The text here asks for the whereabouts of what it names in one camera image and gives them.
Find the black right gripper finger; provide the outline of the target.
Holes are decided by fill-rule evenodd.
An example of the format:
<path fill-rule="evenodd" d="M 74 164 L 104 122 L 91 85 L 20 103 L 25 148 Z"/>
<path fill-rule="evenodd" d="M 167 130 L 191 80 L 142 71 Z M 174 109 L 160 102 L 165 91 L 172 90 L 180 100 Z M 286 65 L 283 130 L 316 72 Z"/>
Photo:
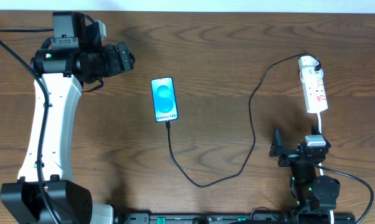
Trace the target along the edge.
<path fill-rule="evenodd" d="M 279 128 L 275 126 L 273 128 L 273 137 L 272 137 L 272 144 L 270 147 L 269 156 L 278 157 L 282 154 L 282 151 L 283 151 L 282 137 L 281 137 Z"/>
<path fill-rule="evenodd" d="M 318 129 L 317 126 L 313 125 L 311 127 L 311 135 L 322 135 L 320 130 Z M 330 148 L 331 147 L 331 144 L 326 140 L 326 146 L 324 147 L 327 147 L 327 148 Z"/>

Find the blue Galaxy smartphone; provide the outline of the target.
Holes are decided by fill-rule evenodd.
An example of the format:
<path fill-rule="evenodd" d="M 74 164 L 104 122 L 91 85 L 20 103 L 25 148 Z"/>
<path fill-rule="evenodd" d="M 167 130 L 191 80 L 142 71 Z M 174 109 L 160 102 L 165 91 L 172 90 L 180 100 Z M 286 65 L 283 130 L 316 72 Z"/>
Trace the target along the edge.
<path fill-rule="evenodd" d="M 178 106 L 172 77 L 151 80 L 154 116 L 158 123 L 177 120 Z"/>

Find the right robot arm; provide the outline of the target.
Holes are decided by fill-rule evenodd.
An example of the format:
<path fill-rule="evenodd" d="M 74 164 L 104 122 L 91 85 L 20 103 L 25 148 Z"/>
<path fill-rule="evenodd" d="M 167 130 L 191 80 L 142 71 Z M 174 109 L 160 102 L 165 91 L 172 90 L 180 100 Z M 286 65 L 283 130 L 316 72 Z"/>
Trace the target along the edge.
<path fill-rule="evenodd" d="M 317 175 L 315 170 L 326 159 L 330 147 L 315 125 L 296 149 L 284 149 L 279 128 L 273 129 L 269 156 L 278 158 L 278 166 L 291 168 L 290 183 L 297 208 L 290 212 L 289 218 L 295 223 L 331 222 L 330 212 L 336 208 L 340 183 L 330 176 Z"/>

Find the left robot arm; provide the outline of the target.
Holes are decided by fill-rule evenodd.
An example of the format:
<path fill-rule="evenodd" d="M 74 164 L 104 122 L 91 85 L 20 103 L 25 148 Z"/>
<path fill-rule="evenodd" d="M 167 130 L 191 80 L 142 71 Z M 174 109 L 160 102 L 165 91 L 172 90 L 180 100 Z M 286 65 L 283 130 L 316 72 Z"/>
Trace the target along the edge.
<path fill-rule="evenodd" d="M 123 223 L 113 205 L 95 203 L 73 182 L 71 145 L 83 86 L 101 88 L 106 77 L 132 70 L 135 58 L 124 42 L 102 44 L 101 21 L 74 11 L 52 18 L 53 36 L 26 64 L 36 94 L 31 136 L 16 182 L 1 187 L 1 202 L 18 223 Z"/>

